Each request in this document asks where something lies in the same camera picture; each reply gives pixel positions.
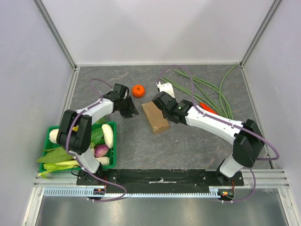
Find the brown cardboard express box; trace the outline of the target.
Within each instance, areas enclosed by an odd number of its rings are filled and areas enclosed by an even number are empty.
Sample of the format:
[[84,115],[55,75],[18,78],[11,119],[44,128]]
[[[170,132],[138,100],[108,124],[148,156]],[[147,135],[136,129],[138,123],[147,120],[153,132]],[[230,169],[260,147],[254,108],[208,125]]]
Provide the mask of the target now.
[[167,131],[170,128],[168,121],[153,102],[142,104],[142,108],[154,134]]

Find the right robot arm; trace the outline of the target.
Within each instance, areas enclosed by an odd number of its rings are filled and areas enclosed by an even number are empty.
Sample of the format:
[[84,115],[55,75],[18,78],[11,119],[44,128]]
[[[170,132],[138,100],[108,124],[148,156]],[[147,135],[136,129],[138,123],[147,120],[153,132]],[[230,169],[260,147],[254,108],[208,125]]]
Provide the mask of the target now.
[[232,154],[216,170],[215,179],[220,185],[227,185],[244,167],[252,168],[263,149],[264,143],[258,138],[262,134],[253,120],[226,119],[194,106],[191,101],[178,103],[164,91],[159,92],[152,102],[168,121],[204,129],[233,145]]

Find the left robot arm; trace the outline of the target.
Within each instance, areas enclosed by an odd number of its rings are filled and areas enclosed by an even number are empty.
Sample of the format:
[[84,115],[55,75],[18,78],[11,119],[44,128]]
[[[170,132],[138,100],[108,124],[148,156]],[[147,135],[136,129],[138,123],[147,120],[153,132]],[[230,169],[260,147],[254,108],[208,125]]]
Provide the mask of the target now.
[[83,171],[88,172],[87,180],[93,185],[103,181],[103,167],[90,149],[92,125],[116,111],[123,118],[139,114],[129,88],[117,83],[96,102],[76,111],[66,110],[61,119],[56,142],[74,157]]

